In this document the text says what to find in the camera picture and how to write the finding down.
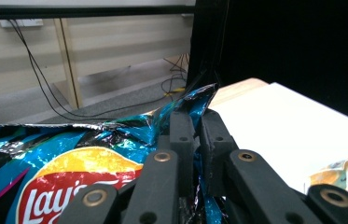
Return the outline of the wooden table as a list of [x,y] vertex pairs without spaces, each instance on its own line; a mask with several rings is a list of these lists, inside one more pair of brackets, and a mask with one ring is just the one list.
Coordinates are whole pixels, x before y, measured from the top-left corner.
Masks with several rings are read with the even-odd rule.
[[228,102],[229,100],[235,99],[250,91],[253,91],[255,89],[262,88],[265,86],[268,86],[267,82],[254,77],[230,84],[228,86],[220,88],[216,92],[216,95],[213,98],[212,102],[209,104],[209,107],[213,108],[214,106],[224,104]]

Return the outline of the black horizontal bar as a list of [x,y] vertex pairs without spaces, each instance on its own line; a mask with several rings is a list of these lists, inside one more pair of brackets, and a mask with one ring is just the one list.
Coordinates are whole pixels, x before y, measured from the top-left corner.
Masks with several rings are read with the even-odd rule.
[[194,12],[194,6],[98,7],[0,5],[0,20],[165,15]]

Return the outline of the black curtain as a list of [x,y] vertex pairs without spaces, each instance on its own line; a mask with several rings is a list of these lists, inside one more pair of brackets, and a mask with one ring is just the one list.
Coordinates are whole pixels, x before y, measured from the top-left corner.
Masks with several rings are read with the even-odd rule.
[[348,0],[196,0],[188,88],[250,77],[348,116]]

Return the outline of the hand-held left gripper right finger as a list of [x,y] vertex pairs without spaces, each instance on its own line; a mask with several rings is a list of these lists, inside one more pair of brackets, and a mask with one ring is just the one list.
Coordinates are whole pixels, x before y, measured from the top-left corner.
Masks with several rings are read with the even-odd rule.
[[202,115],[200,143],[206,193],[214,197],[224,196],[225,163],[236,144],[220,115],[212,109],[207,109]]

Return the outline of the blue snack packet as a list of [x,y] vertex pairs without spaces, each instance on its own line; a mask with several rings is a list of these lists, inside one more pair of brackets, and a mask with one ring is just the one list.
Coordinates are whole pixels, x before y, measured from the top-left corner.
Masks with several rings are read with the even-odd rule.
[[138,177],[171,115],[197,125],[216,94],[211,84],[149,113],[99,124],[0,124],[0,224],[56,224],[88,185],[120,189]]

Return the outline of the beige wooden cabinet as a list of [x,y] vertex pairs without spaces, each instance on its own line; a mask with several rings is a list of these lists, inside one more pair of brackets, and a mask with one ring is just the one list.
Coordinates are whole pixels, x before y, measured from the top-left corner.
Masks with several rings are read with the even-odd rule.
[[[11,7],[192,7],[195,0],[0,0]],[[17,34],[0,21],[0,95],[37,86],[28,57],[34,55],[48,83],[70,106],[82,105],[79,78],[189,51],[192,18],[173,15],[43,19],[25,22]]]

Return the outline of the white power strip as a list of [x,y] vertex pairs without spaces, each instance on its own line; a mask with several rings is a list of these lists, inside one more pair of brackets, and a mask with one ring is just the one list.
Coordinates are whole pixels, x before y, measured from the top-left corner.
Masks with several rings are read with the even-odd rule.
[[12,25],[17,25],[19,27],[39,27],[39,26],[43,26],[44,22],[42,19],[0,20],[0,25],[3,28],[9,28]]

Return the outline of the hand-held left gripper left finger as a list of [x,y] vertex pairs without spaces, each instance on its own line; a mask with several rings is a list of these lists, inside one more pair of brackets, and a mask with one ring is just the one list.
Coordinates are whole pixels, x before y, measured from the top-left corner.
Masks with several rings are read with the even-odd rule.
[[177,154],[179,196],[192,196],[194,127],[186,112],[175,111],[171,114],[169,130],[159,136],[158,149],[170,149]]

